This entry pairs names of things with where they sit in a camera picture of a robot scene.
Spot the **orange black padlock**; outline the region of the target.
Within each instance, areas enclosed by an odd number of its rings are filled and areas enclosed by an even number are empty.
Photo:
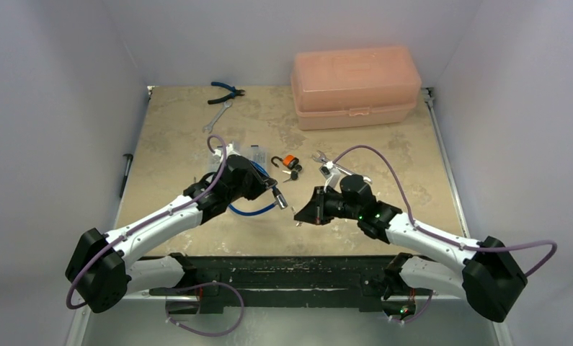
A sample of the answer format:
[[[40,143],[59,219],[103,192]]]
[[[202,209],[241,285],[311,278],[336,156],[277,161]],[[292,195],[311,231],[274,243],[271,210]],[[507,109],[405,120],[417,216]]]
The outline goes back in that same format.
[[[294,155],[287,155],[284,158],[273,156],[270,162],[274,167],[285,167],[289,170],[294,170],[300,164],[300,159]]]

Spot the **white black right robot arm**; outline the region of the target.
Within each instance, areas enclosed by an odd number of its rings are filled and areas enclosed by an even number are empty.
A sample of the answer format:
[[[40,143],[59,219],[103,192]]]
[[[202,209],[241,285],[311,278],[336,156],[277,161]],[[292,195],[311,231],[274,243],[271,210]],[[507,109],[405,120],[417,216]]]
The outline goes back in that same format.
[[[414,220],[373,194],[360,175],[343,178],[339,189],[314,188],[295,221],[322,226],[336,218],[356,221],[368,237],[407,248],[416,255],[385,274],[387,288],[403,293],[426,288],[459,297],[484,318],[503,322],[528,279],[499,239],[455,236]]]

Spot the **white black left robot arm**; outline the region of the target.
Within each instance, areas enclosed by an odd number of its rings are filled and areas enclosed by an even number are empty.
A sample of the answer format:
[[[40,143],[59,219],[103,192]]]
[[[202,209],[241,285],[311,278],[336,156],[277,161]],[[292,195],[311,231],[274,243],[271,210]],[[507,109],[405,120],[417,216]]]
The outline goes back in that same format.
[[[111,309],[133,289],[139,276],[131,270],[150,250],[225,213],[232,202],[255,200],[267,191],[276,192],[277,181],[253,161],[231,154],[217,172],[207,173],[152,214],[104,234],[85,231],[65,271],[71,284],[67,307],[88,306],[94,313]]]

